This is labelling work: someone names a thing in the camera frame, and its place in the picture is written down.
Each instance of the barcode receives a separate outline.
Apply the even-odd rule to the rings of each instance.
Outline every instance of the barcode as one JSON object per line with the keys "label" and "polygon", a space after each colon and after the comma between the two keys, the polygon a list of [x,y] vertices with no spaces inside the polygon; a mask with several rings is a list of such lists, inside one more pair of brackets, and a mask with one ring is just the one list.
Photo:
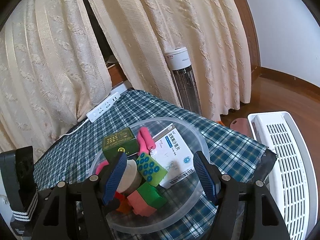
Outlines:
{"label": "barcode", "polygon": [[180,176],[174,178],[173,180],[170,181],[170,184],[175,184],[177,183],[179,180],[183,179],[184,177],[188,176],[189,174],[193,173],[194,170],[193,169],[190,169],[190,170],[187,170],[185,173],[181,174]]}

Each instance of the dark green box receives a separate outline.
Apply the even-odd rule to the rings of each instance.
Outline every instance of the dark green box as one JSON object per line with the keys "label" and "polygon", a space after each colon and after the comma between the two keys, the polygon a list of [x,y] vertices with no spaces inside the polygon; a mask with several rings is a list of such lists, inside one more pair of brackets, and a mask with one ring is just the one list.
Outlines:
{"label": "dark green box", "polygon": [[129,127],[106,136],[102,140],[102,152],[111,161],[118,152],[127,156],[139,152],[139,144]]}

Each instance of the white appliance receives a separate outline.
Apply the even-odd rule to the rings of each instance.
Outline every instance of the white appliance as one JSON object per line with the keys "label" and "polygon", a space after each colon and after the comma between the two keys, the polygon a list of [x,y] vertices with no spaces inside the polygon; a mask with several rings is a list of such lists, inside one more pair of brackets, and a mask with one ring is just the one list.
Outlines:
{"label": "white appliance", "polygon": [[316,175],[306,143],[288,112],[249,114],[248,120],[254,139],[278,156],[268,176],[270,193],[291,240],[304,240],[318,214]]}
{"label": "white appliance", "polygon": [[1,176],[1,171],[0,171],[0,213],[2,215],[2,218],[4,219],[5,223],[8,225],[10,231],[13,233],[13,235],[18,239],[22,240],[23,238],[20,236],[16,236],[10,226],[10,220],[13,216],[8,198],[7,198],[7,193],[4,189],[3,181],[2,181],[2,176]]}

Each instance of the white roll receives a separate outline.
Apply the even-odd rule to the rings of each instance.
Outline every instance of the white roll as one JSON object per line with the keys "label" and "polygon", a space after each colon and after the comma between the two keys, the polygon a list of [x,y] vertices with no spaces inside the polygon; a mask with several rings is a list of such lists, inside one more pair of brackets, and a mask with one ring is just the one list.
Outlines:
{"label": "white roll", "polygon": [[124,170],[123,176],[117,188],[117,192],[130,194],[139,187],[140,183],[141,176],[138,173],[137,164],[135,160],[127,160],[127,167]]}

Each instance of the orange block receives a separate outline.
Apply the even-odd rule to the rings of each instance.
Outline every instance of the orange block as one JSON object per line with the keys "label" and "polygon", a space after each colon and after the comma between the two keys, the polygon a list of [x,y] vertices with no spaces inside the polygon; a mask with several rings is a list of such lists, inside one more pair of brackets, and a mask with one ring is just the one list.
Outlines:
{"label": "orange block", "polygon": [[132,210],[132,206],[129,205],[127,199],[124,199],[120,202],[120,206],[116,210],[123,214],[128,214]]}

